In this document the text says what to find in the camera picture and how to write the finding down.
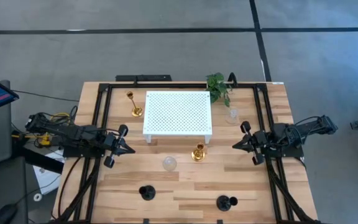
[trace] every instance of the white pegboard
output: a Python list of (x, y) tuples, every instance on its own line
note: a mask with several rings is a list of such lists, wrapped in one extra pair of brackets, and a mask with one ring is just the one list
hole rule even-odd
[(208, 91), (148, 91), (143, 135), (212, 135), (211, 100)]

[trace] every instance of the concrete floor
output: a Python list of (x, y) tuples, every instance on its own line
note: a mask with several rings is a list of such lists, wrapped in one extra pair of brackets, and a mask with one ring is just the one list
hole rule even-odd
[[(261, 27), (358, 27), (358, 0), (256, 4)], [(247, 0), (0, 0), (0, 30), (159, 27), (253, 27), (253, 21)], [(358, 223), (358, 131), (349, 126), (358, 119), (358, 32), (263, 38), (272, 80), (285, 82), (295, 121), (326, 114), (339, 128), (333, 136), (308, 138), (305, 146), (319, 219)], [(264, 81), (255, 34), (0, 35), (0, 79), (10, 79), (16, 90), (78, 99), (85, 81), (132, 74), (196, 81), (213, 72)], [(23, 129), (29, 114), (73, 105), (21, 95), (12, 120)], [(54, 196), (30, 202), (30, 218), (47, 221)]]

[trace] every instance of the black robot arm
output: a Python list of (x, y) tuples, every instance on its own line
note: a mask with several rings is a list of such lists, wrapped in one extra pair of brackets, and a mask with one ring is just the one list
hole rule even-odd
[(309, 135), (333, 134), (337, 127), (329, 117), (323, 115), (315, 121), (299, 125), (277, 123), (268, 133), (256, 131), (251, 134), (250, 130), (249, 122), (244, 121), (241, 131), (245, 135), (233, 148), (253, 152), (252, 160), (257, 165), (263, 163), (264, 154), (270, 157), (303, 157), (302, 144)]
[(64, 157), (92, 157), (100, 158), (106, 150), (111, 151), (106, 156), (104, 165), (111, 168), (114, 165), (114, 156), (132, 154), (135, 150), (128, 146), (124, 136), (128, 127), (120, 125), (118, 131), (107, 133), (95, 125), (78, 126), (71, 122), (51, 122), (43, 113), (29, 116), (25, 128), (30, 133), (50, 133), (60, 138), (59, 145), (64, 147)]

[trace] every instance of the brass candlestick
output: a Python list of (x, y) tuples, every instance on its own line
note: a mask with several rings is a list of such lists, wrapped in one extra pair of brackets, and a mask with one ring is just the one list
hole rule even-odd
[(135, 105), (133, 92), (131, 92), (131, 91), (127, 92), (127, 96), (134, 104), (134, 109), (132, 109), (132, 116), (134, 116), (134, 117), (142, 116), (143, 109), (141, 107)]
[(201, 162), (205, 158), (204, 144), (198, 143), (196, 149), (191, 152), (191, 157), (196, 162)]

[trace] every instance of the clear glass ball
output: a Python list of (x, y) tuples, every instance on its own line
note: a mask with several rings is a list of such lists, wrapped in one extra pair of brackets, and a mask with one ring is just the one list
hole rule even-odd
[(171, 156), (167, 156), (162, 162), (162, 166), (166, 171), (173, 171), (177, 167), (177, 161)]

